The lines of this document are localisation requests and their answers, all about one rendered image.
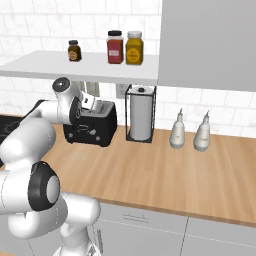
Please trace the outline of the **small brown jar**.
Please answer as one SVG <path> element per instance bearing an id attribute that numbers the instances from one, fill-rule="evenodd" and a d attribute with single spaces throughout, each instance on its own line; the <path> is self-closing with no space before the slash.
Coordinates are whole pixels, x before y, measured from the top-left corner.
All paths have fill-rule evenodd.
<path id="1" fill-rule="evenodd" d="M 82 59 L 81 48 L 77 40 L 70 40 L 68 47 L 68 56 L 70 61 L 78 62 Z"/>

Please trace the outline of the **white wall shelf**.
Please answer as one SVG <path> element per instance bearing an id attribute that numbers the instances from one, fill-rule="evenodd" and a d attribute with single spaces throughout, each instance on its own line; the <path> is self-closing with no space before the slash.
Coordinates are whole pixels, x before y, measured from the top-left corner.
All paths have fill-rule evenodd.
<path id="1" fill-rule="evenodd" d="M 158 57 L 146 55 L 141 65 L 133 66 L 125 62 L 109 64 L 106 53 L 83 53 L 81 61 L 71 62 L 64 51 L 34 51 L 0 66 L 0 76 L 156 85 Z"/>

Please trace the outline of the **yellow jar white lid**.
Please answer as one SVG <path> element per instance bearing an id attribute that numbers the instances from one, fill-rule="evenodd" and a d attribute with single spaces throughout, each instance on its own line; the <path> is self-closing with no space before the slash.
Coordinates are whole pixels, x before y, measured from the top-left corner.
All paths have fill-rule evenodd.
<path id="1" fill-rule="evenodd" d="M 128 65 L 141 65 L 143 62 L 143 41 L 141 31 L 129 31 L 126 43 L 126 63 Z"/>

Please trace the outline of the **grey cupboard door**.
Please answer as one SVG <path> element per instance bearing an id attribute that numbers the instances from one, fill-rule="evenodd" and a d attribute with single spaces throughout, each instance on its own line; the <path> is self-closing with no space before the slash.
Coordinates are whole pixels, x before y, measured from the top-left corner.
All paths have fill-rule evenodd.
<path id="1" fill-rule="evenodd" d="M 97 221 L 92 234 L 98 245 L 101 230 L 102 256 L 181 256 L 184 234 Z"/>
<path id="2" fill-rule="evenodd" d="M 256 246 L 186 236 L 181 256 L 256 256 Z"/>

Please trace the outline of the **grey wall cupboard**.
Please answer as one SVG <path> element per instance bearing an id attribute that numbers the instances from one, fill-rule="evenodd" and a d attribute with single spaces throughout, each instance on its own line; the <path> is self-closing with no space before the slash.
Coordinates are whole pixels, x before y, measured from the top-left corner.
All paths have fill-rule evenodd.
<path id="1" fill-rule="evenodd" d="M 256 92 L 256 0 L 163 0 L 158 84 Z"/>

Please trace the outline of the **black toaster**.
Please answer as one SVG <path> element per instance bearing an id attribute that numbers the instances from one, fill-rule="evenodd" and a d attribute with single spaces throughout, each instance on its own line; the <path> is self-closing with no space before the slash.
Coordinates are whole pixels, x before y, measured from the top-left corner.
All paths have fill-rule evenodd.
<path id="1" fill-rule="evenodd" d="M 81 117 L 73 125 L 63 126 L 67 142 L 94 144 L 101 147 L 110 145 L 117 129 L 117 114 L 115 103 L 105 102 L 107 109 L 104 114 L 96 114 L 93 110 L 83 109 Z M 88 130 L 78 130 L 80 124 L 87 125 Z"/>

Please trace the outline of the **white paper towel roll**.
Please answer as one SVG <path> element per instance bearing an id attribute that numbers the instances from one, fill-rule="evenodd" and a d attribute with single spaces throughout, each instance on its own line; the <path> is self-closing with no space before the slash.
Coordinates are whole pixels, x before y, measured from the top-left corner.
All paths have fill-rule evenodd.
<path id="1" fill-rule="evenodd" d="M 130 97 L 130 136 L 138 141 L 151 136 L 151 113 L 153 90 L 135 86 Z"/>

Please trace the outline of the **red jar black lid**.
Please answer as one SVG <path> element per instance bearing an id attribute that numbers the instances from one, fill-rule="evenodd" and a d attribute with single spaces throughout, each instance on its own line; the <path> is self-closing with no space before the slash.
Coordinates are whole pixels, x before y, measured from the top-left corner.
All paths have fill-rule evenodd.
<path id="1" fill-rule="evenodd" d="M 107 55 L 110 64 L 123 62 L 123 37 L 120 30 L 110 30 L 107 38 Z"/>

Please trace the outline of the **white bottle with spout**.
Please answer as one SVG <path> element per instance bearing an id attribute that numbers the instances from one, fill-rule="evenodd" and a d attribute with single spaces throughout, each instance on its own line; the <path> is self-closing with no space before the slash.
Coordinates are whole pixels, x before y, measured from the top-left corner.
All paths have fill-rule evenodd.
<path id="1" fill-rule="evenodd" d="M 177 115 L 177 120 L 173 124 L 169 141 L 170 146 L 174 149 L 182 148 L 185 143 L 185 126 L 182 112 L 179 112 Z"/>
<path id="2" fill-rule="evenodd" d="M 204 152 L 210 145 L 210 124 L 209 113 L 206 113 L 202 123 L 199 125 L 193 141 L 194 148 L 197 151 Z"/>

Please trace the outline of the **white wall socket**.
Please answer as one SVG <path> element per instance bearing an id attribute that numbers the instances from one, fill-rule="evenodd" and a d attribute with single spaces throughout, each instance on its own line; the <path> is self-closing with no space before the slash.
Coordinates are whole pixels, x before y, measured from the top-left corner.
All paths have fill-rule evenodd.
<path id="1" fill-rule="evenodd" d="M 128 84 L 117 84 L 116 85 L 116 97 L 118 99 L 124 99 L 125 98 L 125 92 L 126 92 L 128 87 L 129 87 Z"/>
<path id="2" fill-rule="evenodd" d="M 98 82 L 86 82 L 86 92 L 92 96 L 99 97 L 99 83 Z"/>

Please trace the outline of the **grey drawer front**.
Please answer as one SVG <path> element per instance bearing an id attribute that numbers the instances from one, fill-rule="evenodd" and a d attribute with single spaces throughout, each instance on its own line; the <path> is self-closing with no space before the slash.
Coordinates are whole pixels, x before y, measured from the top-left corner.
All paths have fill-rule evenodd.
<path id="1" fill-rule="evenodd" d="M 186 234 L 196 238 L 256 248 L 256 228 L 253 227 L 189 218 Z"/>
<path id="2" fill-rule="evenodd" d="M 123 219 L 123 214 L 136 216 L 144 215 L 149 219 L 149 223 L 142 223 Z M 131 227 L 142 227 L 154 231 L 171 232 L 174 234 L 183 234 L 185 232 L 188 218 L 173 214 L 149 211 L 138 208 L 101 203 L 101 214 L 99 221 L 110 224 L 122 224 Z"/>

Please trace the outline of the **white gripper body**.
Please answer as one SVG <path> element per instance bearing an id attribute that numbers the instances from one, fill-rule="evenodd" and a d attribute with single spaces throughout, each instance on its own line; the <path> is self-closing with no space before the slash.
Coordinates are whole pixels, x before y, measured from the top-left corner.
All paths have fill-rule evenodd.
<path id="1" fill-rule="evenodd" d="M 107 105 L 105 101 L 96 100 L 92 108 L 93 112 L 96 114 L 104 114 L 106 112 Z"/>

